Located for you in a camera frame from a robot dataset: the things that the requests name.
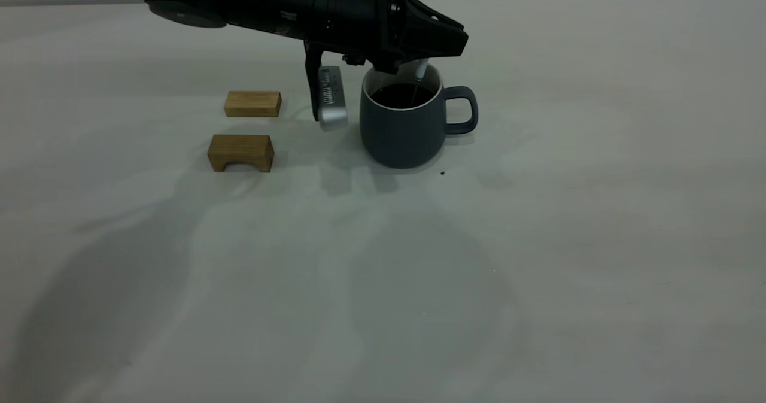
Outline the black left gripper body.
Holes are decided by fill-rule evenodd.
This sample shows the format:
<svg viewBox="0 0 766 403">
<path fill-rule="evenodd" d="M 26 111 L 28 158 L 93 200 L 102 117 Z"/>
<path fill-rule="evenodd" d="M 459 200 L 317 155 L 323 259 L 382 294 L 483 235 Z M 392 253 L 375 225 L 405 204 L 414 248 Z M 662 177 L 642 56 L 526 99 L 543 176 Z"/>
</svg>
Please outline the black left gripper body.
<svg viewBox="0 0 766 403">
<path fill-rule="evenodd" d="M 378 72 L 397 73 L 400 65 L 397 59 L 399 54 L 391 45 L 389 37 L 390 0 L 372 0 L 372 7 L 370 38 L 364 51 L 366 59 Z"/>
</svg>

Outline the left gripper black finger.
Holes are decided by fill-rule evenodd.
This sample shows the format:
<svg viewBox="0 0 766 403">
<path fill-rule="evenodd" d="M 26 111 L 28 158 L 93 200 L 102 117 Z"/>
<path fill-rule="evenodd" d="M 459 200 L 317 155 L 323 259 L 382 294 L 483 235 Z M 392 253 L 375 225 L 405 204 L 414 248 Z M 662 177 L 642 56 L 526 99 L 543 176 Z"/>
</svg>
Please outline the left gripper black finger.
<svg viewBox="0 0 766 403">
<path fill-rule="evenodd" d="M 444 16 L 421 0 L 393 0 L 397 5 L 395 22 L 402 30 L 433 33 L 448 40 L 466 40 L 464 26 L 454 19 Z"/>
<path fill-rule="evenodd" d="M 400 33 L 399 47 L 402 52 L 400 61 L 411 62 L 432 57 L 458 57 L 463 54 L 469 36 L 466 40 L 448 40 L 423 30 Z"/>
</svg>

